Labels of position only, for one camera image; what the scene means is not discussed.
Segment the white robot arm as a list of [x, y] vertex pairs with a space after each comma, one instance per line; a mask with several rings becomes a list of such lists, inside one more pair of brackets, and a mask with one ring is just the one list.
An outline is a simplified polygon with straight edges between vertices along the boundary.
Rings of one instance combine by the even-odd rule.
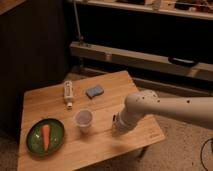
[[124, 100], [124, 108], [115, 116], [113, 127], [118, 134], [126, 134], [147, 114], [213, 129], [213, 97], [160, 98], [152, 90], [130, 93]]

